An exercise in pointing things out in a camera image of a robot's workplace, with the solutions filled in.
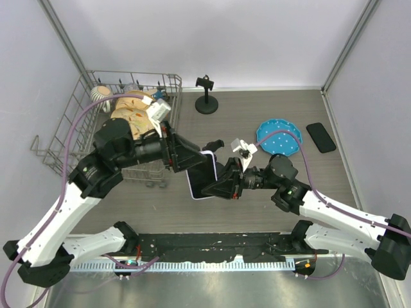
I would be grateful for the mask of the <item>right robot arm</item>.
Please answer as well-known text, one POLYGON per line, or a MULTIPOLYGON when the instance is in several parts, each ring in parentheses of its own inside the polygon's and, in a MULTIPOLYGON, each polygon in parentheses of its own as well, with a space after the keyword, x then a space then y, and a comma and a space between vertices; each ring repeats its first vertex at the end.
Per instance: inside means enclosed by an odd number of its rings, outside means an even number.
POLYGON ((302 217, 292 230, 290 246, 297 253, 328 250, 368 262, 376 271, 404 280, 410 266, 410 225, 403 216, 369 214, 339 203, 298 181, 291 160, 273 155, 264 168, 244 169, 230 158, 218 171, 213 158, 199 167, 202 193, 238 199, 245 189, 270 189, 272 202, 282 211, 302 217))

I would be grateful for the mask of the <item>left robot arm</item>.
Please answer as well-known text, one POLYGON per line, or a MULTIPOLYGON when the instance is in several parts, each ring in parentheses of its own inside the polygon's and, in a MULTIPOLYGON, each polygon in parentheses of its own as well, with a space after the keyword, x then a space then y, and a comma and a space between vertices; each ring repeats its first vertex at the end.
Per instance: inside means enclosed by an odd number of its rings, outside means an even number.
POLYGON ((79 161, 62 192, 38 225, 19 241, 3 246, 26 284, 43 288, 61 281, 74 266, 106 253, 132 255, 139 236, 124 221, 78 242, 68 235, 78 222, 123 181, 122 170, 161 161, 178 173, 207 160, 200 148, 175 133, 168 122, 160 132, 135 140, 124 119, 104 122, 94 135, 94 150, 79 161))

